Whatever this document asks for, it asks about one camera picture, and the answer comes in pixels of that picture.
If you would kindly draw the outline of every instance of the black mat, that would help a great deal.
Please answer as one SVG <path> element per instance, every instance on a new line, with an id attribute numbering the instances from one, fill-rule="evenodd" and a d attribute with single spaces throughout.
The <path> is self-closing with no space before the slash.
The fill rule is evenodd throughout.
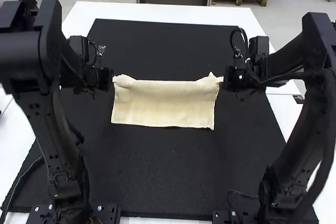
<path id="1" fill-rule="evenodd" d="M 96 20 L 89 37 L 107 46 L 115 74 L 148 80 L 221 76 L 231 63 L 232 27 Z M 236 43 L 242 44 L 237 35 Z M 73 95 L 62 90 L 69 120 L 83 133 L 91 199 L 117 203 L 123 216 L 210 219 L 227 207 L 228 190 L 257 194 L 258 184 L 285 142 L 265 94 L 239 102 L 221 90 L 215 130 L 111 124 L 114 91 Z M 35 143 L 21 173 L 40 155 Z M 46 169 L 37 169 L 13 211 L 47 204 Z M 233 199 L 238 209 L 258 202 Z"/>

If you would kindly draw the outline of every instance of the black metal bracket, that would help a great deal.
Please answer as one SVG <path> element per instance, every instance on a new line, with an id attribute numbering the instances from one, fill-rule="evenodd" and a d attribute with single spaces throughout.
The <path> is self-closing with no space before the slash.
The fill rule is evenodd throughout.
<path id="1" fill-rule="evenodd" d="M 111 203 L 97 203 L 92 202 L 90 211 L 90 219 L 88 224 L 119 224 L 121 209 L 118 208 L 116 204 Z M 53 205 L 37 205 L 34 206 L 29 214 L 26 224 L 55 224 L 63 223 L 62 220 L 56 220 L 57 216 L 55 215 L 55 210 Z"/>
<path id="2" fill-rule="evenodd" d="M 253 224 L 257 223 L 253 215 L 235 210 L 216 210 L 212 212 L 213 224 Z"/>

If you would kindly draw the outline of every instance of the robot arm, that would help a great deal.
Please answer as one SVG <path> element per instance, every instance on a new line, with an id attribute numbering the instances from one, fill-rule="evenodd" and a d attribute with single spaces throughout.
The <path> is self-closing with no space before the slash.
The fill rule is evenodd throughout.
<path id="1" fill-rule="evenodd" d="M 336 138 L 336 31 L 326 14 L 308 13 L 302 33 L 269 55 L 268 38 L 233 47 L 235 64 L 226 68 L 224 89 L 279 87 L 303 79 L 307 93 L 302 112 L 281 155 L 259 185 L 259 223 L 300 223 L 322 191 L 333 162 Z M 321 162 L 308 190 L 308 180 Z"/>
<path id="2" fill-rule="evenodd" d="M 61 105 L 59 86 L 108 91 L 112 72 L 89 64 L 88 39 L 69 42 L 61 32 L 61 6 L 43 1 L 40 10 L 23 2 L 0 8 L 0 82 L 13 94 L 36 135 L 48 168 L 55 223 L 86 223 L 89 179 Z"/>

